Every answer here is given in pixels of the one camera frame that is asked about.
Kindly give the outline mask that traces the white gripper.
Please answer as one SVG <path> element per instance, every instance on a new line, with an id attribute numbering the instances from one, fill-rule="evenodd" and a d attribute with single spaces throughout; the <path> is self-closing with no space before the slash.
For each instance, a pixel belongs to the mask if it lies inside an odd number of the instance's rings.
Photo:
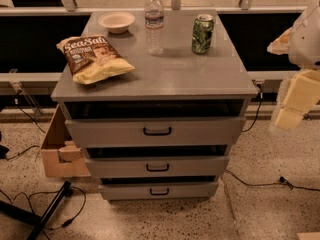
<path id="1" fill-rule="evenodd" d="M 320 72 L 303 70 L 290 81 L 290 86 L 280 109 L 275 125 L 283 130 L 296 128 L 304 114 L 320 100 Z"/>

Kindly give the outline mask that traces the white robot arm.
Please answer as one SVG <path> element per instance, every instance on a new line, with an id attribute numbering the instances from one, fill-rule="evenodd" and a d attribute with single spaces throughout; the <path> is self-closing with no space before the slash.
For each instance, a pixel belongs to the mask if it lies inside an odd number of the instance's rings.
<path id="1" fill-rule="evenodd" d="M 291 131 L 320 101 L 320 0 L 314 0 L 267 51 L 287 54 L 300 68 L 281 82 L 270 124 L 273 133 Z"/>

